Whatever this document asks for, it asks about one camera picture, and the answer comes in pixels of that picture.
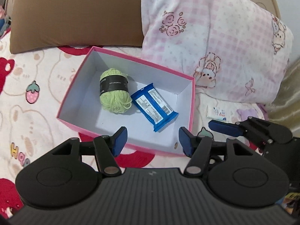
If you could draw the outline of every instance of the green yarn ball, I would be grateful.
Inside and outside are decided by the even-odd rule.
[[[127,75],[121,71],[110,68],[101,75],[100,81],[109,75],[122,75],[127,78]],[[126,91],[109,91],[100,95],[100,102],[103,109],[111,113],[124,113],[131,107],[132,99]]]

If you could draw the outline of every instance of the yellow cloth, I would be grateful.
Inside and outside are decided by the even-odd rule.
[[[275,101],[266,107],[271,122],[300,137],[300,58],[288,68]]]

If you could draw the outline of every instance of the brown pillow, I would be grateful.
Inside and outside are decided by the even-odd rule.
[[[47,46],[142,46],[141,0],[15,0],[11,53]]]

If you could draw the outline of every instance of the pink box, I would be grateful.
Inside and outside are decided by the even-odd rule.
[[[128,75],[130,95],[153,83],[165,101],[179,115],[161,132],[132,105],[124,114],[103,110],[99,100],[100,76],[109,68]],[[59,109],[57,118],[74,131],[91,137],[112,135],[120,127],[128,130],[126,147],[159,154],[183,155],[178,130],[191,131],[194,113],[195,80],[193,77],[139,58],[92,47],[82,62]]]

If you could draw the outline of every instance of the blue package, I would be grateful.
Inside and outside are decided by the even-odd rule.
[[[153,83],[132,94],[131,98],[133,104],[154,125],[154,132],[160,130],[178,115],[157,92]]]

